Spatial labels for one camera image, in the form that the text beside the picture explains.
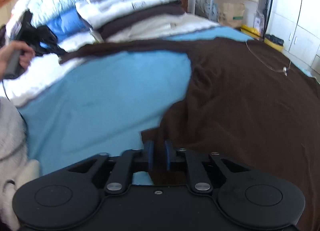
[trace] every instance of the bed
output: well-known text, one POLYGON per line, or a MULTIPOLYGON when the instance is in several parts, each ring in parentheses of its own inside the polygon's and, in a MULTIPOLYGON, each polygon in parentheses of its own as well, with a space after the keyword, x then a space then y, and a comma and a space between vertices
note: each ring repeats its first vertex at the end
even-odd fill
MULTIPOLYGON (((0 0, 3 17, 7 14, 3 23, 12 17, 9 31, 29 0, 17 1, 0 0)), ((174 29, 147 29, 122 32, 110 41, 252 39, 191 14, 185 14, 174 29)), ((101 41, 99 36, 85 31, 64 39, 60 46, 71 52, 96 41, 101 41)), ((142 148, 140 132, 159 126, 166 110, 185 97, 191 76, 187 55, 169 51, 120 52, 90 62, 77 58, 63 66, 58 61, 55 54, 36 57, 20 78, 4 81, 6 94, 28 123, 28 157, 40 162, 41 174, 100 152, 118 156, 142 148)), ((0 86, 0 96, 4 95, 0 86)), ((153 184, 145 172, 136 173, 133 183, 153 184)))

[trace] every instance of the gray handle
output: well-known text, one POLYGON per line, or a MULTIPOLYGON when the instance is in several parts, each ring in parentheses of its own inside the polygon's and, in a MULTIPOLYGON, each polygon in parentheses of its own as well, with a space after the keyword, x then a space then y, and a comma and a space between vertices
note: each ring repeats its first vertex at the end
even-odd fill
POLYGON ((16 79, 20 76, 21 65, 20 55, 22 55, 22 50, 15 50, 8 62, 7 68, 4 72, 4 79, 16 79))

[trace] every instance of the silver screw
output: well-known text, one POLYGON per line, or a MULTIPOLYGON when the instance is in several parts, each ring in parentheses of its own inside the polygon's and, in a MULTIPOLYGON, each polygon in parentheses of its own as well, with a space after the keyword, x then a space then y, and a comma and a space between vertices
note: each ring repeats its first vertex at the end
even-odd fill
POLYGON ((107 185, 107 189, 111 191, 117 191, 122 189, 122 185, 118 182, 112 182, 107 185))
POLYGON ((209 190, 211 186, 206 182, 199 182, 195 185, 195 188, 199 191, 206 191, 206 190, 209 190))

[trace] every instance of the white folded shirt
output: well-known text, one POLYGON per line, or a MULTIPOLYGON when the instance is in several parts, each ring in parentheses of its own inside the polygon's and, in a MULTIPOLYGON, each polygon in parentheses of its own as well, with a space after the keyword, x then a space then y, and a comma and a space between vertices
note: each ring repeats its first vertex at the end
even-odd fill
POLYGON ((177 0, 102 0, 95 3, 81 1, 76 3, 76 9, 93 29, 98 29, 119 17, 174 1, 177 0))

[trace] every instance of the floor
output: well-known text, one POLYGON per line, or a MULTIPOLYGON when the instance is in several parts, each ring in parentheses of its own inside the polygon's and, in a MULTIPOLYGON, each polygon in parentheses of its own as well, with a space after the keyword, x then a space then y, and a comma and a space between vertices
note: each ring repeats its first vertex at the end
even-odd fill
POLYGON ((305 64, 302 60, 299 58, 293 56, 289 52, 283 50, 282 53, 287 56, 295 65, 299 66, 302 69, 307 70, 310 72, 310 74, 317 79, 318 82, 320 82, 320 74, 314 71, 309 65, 305 64))

